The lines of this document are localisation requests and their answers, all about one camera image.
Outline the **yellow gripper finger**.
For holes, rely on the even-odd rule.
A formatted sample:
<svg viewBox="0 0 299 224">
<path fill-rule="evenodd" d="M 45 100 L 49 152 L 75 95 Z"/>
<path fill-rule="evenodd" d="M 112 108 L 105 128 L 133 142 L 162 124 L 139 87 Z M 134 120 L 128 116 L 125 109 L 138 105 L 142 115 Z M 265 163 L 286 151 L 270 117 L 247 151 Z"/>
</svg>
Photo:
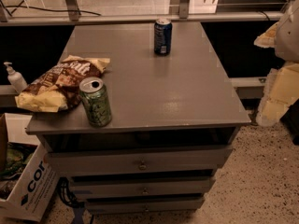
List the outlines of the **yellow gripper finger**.
<svg viewBox="0 0 299 224">
<path fill-rule="evenodd" d="M 277 33 L 278 23 L 271 25 L 264 33 L 259 35 L 253 42 L 257 47 L 268 49 L 276 45 L 275 37 Z"/>
<path fill-rule="evenodd" d="M 271 69 L 258 106 L 257 123 L 263 127 L 273 126 L 298 99 L 299 63 L 285 62 L 280 69 Z"/>
</svg>

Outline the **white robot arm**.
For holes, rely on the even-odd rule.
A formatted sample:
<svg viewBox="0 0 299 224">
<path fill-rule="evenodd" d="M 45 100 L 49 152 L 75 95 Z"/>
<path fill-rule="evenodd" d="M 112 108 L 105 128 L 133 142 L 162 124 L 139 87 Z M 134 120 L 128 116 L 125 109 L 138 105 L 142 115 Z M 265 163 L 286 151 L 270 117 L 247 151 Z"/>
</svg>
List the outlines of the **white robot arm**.
<svg viewBox="0 0 299 224">
<path fill-rule="evenodd" d="M 273 48 L 285 61 L 281 68 L 270 70 L 258 106 L 256 122 L 267 127 L 279 122 L 299 99 L 299 0 L 291 2 L 280 20 L 259 35 L 254 45 Z"/>
</svg>

